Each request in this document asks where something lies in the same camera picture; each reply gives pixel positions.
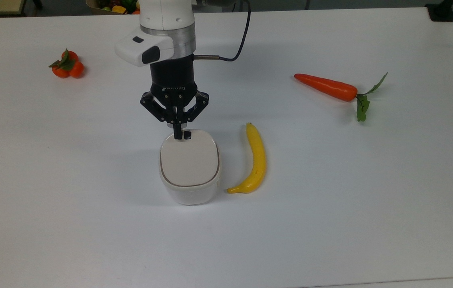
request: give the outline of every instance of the carrot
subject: carrot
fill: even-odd
[[[346,102],[354,100],[358,89],[350,84],[329,80],[306,74],[295,74],[294,77],[310,87]]]
[[[346,84],[343,82],[338,82],[334,80],[329,80],[321,77],[316,77],[312,75],[306,74],[295,74],[294,78],[307,84],[310,87],[321,91],[322,93],[326,93],[327,95],[333,96],[340,100],[351,102],[356,98],[358,102],[358,110],[356,110],[356,117],[358,121],[365,121],[367,119],[367,109],[369,109],[370,101],[367,100],[367,95],[370,93],[376,92],[376,89],[383,83],[388,73],[385,74],[381,78],[378,84],[375,84],[372,89],[370,89],[367,93],[358,94],[358,89],[350,84]]]

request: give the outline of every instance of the cable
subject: cable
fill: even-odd
[[[249,0],[244,0],[244,2],[248,4],[248,18],[246,20],[246,28],[244,28],[244,35],[242,35],[242,41],[241,45],[239,46],[239,50],[237,51],[237,55],[235,55],[234,58],[225,58],[219,55],[194,55],[194,60],[223,60],[227,62],[232,62],[239,58],[239,55],[241,55],[242,47],[244,47],[246,35],[248,34],[249,20],[251,19],[251,4],[249,3]]]

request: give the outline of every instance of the fruit leaf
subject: fruit leaf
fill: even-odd
[[[369,109],[370,101],[367,100],[367,95],[360,95],[357,97],[358,108],[356,110],[356,118],[358,122],[367,120],[367,110]]]
[[[68,59],[68,49],[65,49],[65,52],[63,53],[63,57],[61,58],[61,63],[66,62]]]
[[[60,61],[59,60],[56,60],[56,62],[52,63],[51,65],[49,65],[49,68],[52,68],[54,66],[59,66],[60,65]]]
[[[378,84],[375,84],[374,87],[372,87],[372,89],[370,89],[367,93],[364,93],[363,95],[367,95],[367,94],[376,92],[376,89],[379,88],[379,86],[381,86],[381,84],[382,84],[383,81],[385,80],[386,75],[388,75],[388,73],[386,73],[385,76],[383,76],[383,77],[381,78],[381,80],[379,80],[379,83],[378,83]]]
[[[63,69],[63,70],[66,70],[66,71],[70,71],[73,68],[74,64],[75,64],[75,59],[68,60],[68,61],[66,61],[64,63],[61,61],[60,69]]]

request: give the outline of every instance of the yellow banana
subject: yellow banana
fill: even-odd
[[[265,171],[267,170],[265,149],[263,148],[263,142],[261,141],[257,128],[251,123],[246,124],[246,135],[248,136],[248,142],[253,153],[253,168],[250,175],[241,184],[226,190],[230,194],[251,193],[255,191],[263,181]]]

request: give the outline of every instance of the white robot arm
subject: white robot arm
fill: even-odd
[[[198,5],[228,6],[234,0],[195,2]],[[175,139],[186,138],[182,128],[208,105],[208,95],[198,91],[194,82],[193,61],[198,57],[193,55],[196,36],[192,0],[139,0],[139,4],[140,25],[115,45],[115,52],[136,66],[150,65],[152,86],[143,94],[141,104],[160,122],[167,122],[173,128]],[[210,55],[202,59],[212,57],[231,61],[239,56],[240,51],[241,48],[232,59]],[[186,111],[193,99],[196,103]]]

